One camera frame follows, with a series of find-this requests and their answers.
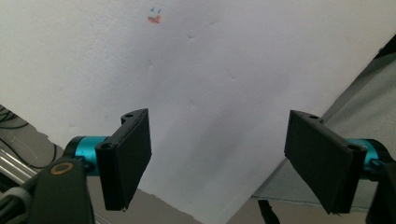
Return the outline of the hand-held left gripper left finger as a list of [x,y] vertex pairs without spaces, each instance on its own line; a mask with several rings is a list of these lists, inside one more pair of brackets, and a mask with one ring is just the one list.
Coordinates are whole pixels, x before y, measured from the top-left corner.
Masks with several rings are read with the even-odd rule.
[[152,152],[147,108],[120,118],[111,136],[77,136],[64,155],[82,159],[89,176],[99,176],[106,210],[126,210],[148,167]]

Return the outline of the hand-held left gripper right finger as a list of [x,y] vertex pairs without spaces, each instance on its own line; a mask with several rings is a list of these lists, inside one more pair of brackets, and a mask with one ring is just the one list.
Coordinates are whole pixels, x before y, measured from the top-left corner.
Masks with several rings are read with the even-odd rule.
[[379,159],[367,139],[345,139],[323,119],[290,111],[285,156],[328,213],[350,211],[358,183]]

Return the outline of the metal stand bar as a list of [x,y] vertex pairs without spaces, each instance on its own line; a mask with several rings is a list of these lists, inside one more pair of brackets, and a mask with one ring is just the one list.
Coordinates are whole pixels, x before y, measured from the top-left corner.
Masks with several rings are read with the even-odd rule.
[[29,168],[2,148],[0,148],[0,172],[19,185],[37,174],[37,171]]

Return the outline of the white paper table cover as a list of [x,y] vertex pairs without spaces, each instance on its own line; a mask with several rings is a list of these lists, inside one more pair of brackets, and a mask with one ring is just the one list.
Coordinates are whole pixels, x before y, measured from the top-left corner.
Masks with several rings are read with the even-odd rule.
[[396,0],[0,0],[0,105],[53,143],[149,112],[140,188],[226,224],[396,35]]

